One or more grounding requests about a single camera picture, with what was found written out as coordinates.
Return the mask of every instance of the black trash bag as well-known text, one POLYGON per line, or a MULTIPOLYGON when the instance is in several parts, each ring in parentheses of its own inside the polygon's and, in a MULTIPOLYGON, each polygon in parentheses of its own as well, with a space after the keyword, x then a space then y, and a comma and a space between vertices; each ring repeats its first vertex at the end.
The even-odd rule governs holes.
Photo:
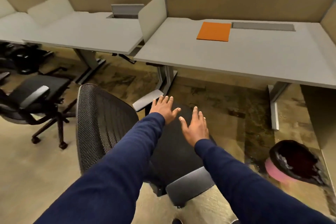
POLYGON ((283 140, 269 150, 273 164, 286 175, 299 181, 326 186, 322 165, 309 149, 293 140, 283 140))

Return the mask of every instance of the orange folder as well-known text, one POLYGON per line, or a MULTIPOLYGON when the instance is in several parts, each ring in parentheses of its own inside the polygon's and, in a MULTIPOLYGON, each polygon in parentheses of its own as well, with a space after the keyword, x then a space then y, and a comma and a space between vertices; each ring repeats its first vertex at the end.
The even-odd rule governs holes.
POLYGON ((197 39, 213 41, 229 41, 231 23, 203 22, 197 39))

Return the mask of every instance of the long sleeve shirt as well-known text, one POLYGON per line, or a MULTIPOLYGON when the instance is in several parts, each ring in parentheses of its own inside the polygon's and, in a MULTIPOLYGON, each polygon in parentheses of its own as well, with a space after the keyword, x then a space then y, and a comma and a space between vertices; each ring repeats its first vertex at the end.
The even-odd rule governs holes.
MULTIPOLYGON (((165 120, 151 113, 75 181, 36 224, 129 224, 165 120)), ((333 223, 254 173, 210 140, 195 152, 242 224, 333 223)))

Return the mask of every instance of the sleeve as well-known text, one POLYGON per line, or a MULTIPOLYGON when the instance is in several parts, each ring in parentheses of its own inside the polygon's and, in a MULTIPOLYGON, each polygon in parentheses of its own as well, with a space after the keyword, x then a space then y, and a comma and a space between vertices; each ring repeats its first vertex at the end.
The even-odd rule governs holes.
POLYGON ((241 224, 334 223, 275 187, 211 140, 199 140, 195 151, 241 224))
POLYGON ((131 223, 149 159, 164 125, 159 113, 137 122, 35 223, 131 223))

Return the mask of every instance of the metal desk leg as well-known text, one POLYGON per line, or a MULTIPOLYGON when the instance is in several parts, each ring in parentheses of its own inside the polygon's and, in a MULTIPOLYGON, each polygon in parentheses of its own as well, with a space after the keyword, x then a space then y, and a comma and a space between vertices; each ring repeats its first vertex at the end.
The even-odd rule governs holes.
POLYGON ((156 85, 156 90, 161 90, 164 95, 168 93, 168 90, 173 83, 173 80, 177 74, 176 70, 173 70, 172 66, 157 67, 157 75, 159 82, 156 85))
POLYGON ((96 59, 95 51, 88 51, 81 49, 74 49, 74 51, 76 52, 77 56, 81 59, 81 61, 88 67, 84 73, 82 73, 74 80, 74 82, 77 84, 83 84, 106 62, 106 60, 96 59))
POLYGON ((272 128, 279 130, 277 99, 290 86, 289 82, 276 82, 274 85, 268 85, 269 99, 271 102, 271 120, 272 128))

